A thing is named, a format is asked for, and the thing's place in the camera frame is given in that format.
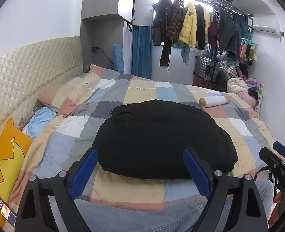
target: brown checkered scarf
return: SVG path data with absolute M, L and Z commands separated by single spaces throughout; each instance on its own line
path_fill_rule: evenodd
M 180 1 L 174 0 L 171 20 L 167 24 L 166 35 L 162 55 L 160 59 L 160 67 L 168 67 L 170 61 L 171 45 L 179 38 L 182 29 L 182 11 Z

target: silver suitcase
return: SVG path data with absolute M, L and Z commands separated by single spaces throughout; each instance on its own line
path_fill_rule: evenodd
M 207 57 L 196 57 L 194 73 L 205 81 L 215 82 L 218 76 L 220 63 Z

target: black down jacket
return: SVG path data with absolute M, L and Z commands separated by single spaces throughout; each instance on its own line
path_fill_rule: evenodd
M 183 151 L 193 147 L 214 170 L 232 171 L 232 139 L 204 111 L 151 100 L 116 107 L 92 145 L 105 171 L 145 179 L 189 179 Z

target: white cylindrical pillow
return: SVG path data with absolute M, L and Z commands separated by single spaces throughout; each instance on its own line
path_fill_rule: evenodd
M 199 104 L 204 107 L 212 107 L 220 104 L 226 104 L 231 101 L 231 96 L 215 96 L 215 97 L 202 97 L 199 99 Z

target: air conditioner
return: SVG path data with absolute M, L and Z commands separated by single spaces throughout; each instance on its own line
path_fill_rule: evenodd
M 280 23 L 272 17 L 253 17 L 253 31 L 281 37 Z

